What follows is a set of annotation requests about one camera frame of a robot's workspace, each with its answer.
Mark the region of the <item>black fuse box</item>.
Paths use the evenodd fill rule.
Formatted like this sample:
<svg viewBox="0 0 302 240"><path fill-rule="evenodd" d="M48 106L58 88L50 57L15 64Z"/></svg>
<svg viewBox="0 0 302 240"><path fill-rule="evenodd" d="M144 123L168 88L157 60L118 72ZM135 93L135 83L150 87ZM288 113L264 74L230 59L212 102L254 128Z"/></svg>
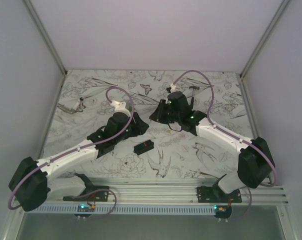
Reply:
<svg viewBox="0 0 302 240"><path fill-rule="evenodd" d="M136 154L136 155L141 155L141 154L144 154L150 150L154 149L154 142L151 141L151 140L147 140L147 141L144 141L142 143L139 143L138 145L134 146L133 147L133 152Z"/></svg>

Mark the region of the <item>controller board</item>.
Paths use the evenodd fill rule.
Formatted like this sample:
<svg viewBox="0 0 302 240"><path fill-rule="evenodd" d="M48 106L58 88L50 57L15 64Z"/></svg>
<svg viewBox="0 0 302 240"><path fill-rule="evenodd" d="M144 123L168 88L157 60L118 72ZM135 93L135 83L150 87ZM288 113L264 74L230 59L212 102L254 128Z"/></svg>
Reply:
<svg viewBox="0 0 302 240"><path fill-rule="evenodd" d="M92 204L79 204L74 214L77 220L83 219L86 220L89 218L92 213L95 212L95 205Z"/></svg>
<svg viewBox="0 0 302 240"><path fill-rule="evenodd" d="M232 207L230 205L215 205L214 206L215 215L214 217L218 219L218 221L225 220L225 222L228 222L229 218L232 215Z"/></svg>

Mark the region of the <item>small hammer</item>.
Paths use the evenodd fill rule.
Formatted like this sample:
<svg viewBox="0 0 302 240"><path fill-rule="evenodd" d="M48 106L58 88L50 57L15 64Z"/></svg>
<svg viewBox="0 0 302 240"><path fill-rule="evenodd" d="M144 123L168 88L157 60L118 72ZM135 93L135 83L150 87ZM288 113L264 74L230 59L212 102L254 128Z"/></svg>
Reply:
<svg viewBox="0 0 302 240"><path fill-rule="evenodd" d="M190 90L192 90L192 95L191 95L191 101L190 101L190 107L193 108L194 107L194 100L195 100L195 92L197 90L199 90L200 88L198 86L190 86L189 87Z"/></svg>

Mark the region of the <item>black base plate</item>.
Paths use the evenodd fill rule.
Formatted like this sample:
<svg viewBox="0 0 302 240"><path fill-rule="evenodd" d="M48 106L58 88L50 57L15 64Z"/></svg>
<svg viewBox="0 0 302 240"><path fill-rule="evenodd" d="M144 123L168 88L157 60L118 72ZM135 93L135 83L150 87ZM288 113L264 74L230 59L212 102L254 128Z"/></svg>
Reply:
<svg viewBox="0 0 302 240"><path fill-rule="evenodd" d="M109 197L109 186L106 185L94 185L87 186L83 192L77 197L64 196L65 202L107 202Z"/></svg>
<svg viewBox="0 0 302 240"><path fill-rule="evenodd" d="M219 187L199 186L196 188L196 196L199 203L242 203L240 190L224 193Z"/></svg>

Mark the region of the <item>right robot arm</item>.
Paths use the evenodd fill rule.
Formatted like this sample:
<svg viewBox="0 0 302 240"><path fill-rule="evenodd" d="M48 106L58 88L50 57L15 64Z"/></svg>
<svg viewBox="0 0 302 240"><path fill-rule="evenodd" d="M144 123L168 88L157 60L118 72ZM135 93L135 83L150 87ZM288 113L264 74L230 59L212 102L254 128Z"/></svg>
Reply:
<svg viewBox="0 0 302 240"><path fill-rule="evenodd" d="M193 110L180 91L160 100L149 118L165 125L177 123L183 131L208 139L237 158L237 170L223 175L214 184L212 195L217 202L225 202L235 190L257 188L275 170L270 149L263 138L250 139L213 122L207 113Z"/></svg>

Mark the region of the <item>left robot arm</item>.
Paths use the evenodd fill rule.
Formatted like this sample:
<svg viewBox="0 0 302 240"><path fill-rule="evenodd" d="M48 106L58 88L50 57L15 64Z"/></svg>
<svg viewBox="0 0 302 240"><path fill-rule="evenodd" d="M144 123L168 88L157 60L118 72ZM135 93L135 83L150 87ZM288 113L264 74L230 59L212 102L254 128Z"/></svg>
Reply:
<svg viewBox="0 0 302 240"><path fill-rule="evenodd" d="M17 167L8 187L12 191L8 208L15 210L13 200L18 207L29 212L41 206L47 199L67 198L70 201L78 197L82 201L93 195L94 186L86 176L75 173L62 178L62 174L83 163L94 161L114 150L115 146L128 138L143 135L149 125L138 113L132 116L116 112L105 126L91 133L85 140L51 157L34 160L23 159Z"/></svg>

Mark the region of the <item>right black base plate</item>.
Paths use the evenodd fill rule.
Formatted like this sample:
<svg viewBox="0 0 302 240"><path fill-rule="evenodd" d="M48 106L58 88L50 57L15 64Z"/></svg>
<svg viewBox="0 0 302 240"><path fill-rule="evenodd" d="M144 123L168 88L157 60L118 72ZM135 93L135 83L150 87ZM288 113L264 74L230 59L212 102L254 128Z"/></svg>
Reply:
<svg viewBox="0 0 302 240"><path fill-rule="evenodd" d="M242 203L240 190L224 193L219 187L199 186L196 188L196 196L199 203Z"/></svg>

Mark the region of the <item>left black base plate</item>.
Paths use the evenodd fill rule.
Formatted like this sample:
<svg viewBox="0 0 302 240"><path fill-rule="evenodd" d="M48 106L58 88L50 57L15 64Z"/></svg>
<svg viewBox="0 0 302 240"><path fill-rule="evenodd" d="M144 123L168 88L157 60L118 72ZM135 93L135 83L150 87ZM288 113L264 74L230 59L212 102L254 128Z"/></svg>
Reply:
<svg viewBox="0 0 302 240"><path fill-rule="evenodd" d="M65 202L107 202L109 197L109 186L106 185L94 185L87 186L83 192L77 197L64 196Z"/></svg>

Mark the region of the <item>left controller board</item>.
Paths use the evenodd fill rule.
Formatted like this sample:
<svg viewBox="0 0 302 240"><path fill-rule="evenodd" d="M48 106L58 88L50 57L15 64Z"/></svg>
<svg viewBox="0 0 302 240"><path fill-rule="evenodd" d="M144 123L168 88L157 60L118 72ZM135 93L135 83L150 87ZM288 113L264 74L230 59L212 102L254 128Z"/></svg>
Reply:
<svg viewBox="0 0 302 240"><path fill-rule="evenodd" d="M77 220L83 219L86 220L89 218L92 213L95 212L95 205L92 204L79 204L74 214Z"/></svg>

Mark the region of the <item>right controller board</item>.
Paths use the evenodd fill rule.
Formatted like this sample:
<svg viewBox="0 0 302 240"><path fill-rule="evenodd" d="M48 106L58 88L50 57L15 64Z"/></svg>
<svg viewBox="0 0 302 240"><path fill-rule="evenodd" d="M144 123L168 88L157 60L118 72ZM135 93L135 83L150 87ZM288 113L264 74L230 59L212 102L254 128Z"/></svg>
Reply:
<svg viewBox="0 0 302 240"><path fill-rule="evenodd" d="M225 222L228 222L229 218L232 215L232 207L230 205L215 205L214 206L215 215L214 217L218 219L218 221L225 220Z"/></svg>

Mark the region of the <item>metal clamp tool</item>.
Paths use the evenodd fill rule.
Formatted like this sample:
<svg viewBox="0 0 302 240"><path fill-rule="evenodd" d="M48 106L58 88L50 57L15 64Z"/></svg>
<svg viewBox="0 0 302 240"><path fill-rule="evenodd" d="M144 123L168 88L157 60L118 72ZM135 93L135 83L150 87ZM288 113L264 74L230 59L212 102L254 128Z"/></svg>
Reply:
<svg viewBox="0 0 302 240"><path fill-rule="evenodd" d="M86 106L82 102L75 103L72 107L67 107L64 104L57 104L57 107L65 113L73 115L75 113L81 113L84 111Z"/></svg>

